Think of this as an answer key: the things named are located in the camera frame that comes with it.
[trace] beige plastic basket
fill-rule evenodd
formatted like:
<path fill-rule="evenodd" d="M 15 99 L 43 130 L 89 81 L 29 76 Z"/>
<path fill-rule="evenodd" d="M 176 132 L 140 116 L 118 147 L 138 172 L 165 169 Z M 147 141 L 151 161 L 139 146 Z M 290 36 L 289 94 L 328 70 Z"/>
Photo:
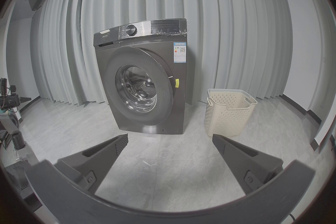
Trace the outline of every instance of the beige plastic basket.
<path fill-rule="evenodd" d="M 244 91 L 226 89 L 209 89 L 207 100 L 204 125 L 210 137 L 240 134 L 258 103 Z"/>

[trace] gray washing machine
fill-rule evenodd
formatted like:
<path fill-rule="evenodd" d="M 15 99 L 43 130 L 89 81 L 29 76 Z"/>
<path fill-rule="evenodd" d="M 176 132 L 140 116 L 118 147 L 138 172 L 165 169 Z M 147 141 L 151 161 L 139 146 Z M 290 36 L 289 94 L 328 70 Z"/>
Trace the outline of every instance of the gray washing machine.
<path fill-rule="evenodd" d="M 119 129 L 182 134 L 187 21 L 121 25 L 94 34 L 101 80 Z"/>

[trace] curtain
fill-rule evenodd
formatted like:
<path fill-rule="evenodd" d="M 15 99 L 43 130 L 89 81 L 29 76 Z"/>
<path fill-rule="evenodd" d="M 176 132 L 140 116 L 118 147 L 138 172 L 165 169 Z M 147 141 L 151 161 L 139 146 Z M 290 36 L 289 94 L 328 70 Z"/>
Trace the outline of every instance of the curtain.
<path fill-rule="evenodd" d="M 163 18 L 187 19 L 187 102 L 206 101 L 210 88 L 283 93 L 292 53 L 287 0 L 46 0 L 31 25 L 41 97 L 106 101 L 93 34 Z"/>

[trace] control knob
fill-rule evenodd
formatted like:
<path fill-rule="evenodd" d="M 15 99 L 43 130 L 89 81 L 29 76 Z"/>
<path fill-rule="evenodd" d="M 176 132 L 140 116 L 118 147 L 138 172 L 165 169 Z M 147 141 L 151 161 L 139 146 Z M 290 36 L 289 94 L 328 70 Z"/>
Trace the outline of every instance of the control knob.
<path fill-rule="evenodd" d="M 134 36 L 137 33 L 137 28 L 133 25 L 130 24 L 126 27 L 126 34 L 129 36 Z"/>

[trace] control panel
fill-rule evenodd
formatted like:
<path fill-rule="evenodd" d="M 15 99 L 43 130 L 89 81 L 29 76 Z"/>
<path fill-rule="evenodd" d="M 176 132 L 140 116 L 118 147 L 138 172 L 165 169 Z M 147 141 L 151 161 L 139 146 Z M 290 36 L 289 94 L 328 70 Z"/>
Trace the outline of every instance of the control panel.
<path fill-rule="evenodd" d="M 131 37 L 144 37 L 150 35 L 185 35 L 187 33 L 187 20 L 162 19 L 147 20 L 116 26 L 93 36 L 93 45 L 97 47 L 117 47 L 120 40 Z"/>

